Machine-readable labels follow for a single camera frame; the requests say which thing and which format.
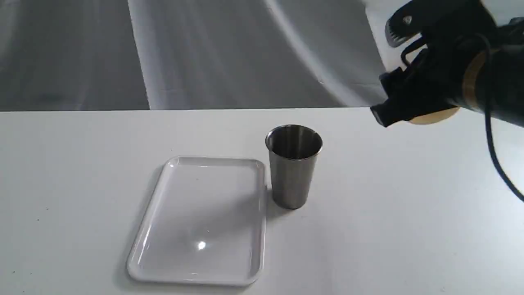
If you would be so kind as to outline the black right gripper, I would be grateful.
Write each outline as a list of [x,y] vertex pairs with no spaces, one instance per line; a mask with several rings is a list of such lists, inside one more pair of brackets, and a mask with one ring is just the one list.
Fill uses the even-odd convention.
[[388,45],[397,48],[414,37],[400,54],[405,69],[380,76],[387,99],[371,106],[376,121],[388,127],[401,121],[455,108],[453,97],[479,45],[496,23],[480,0],[411,0],[387,20]]

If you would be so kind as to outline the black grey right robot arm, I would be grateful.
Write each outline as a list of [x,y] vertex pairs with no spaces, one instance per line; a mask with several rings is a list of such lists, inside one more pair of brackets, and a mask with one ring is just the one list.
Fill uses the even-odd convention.
[[405,69],[380,76],[387,99],[371,106],[384,127],[465,108],[523,125],[523,18],[497,25],[481,0],[411,0],[385,35]]

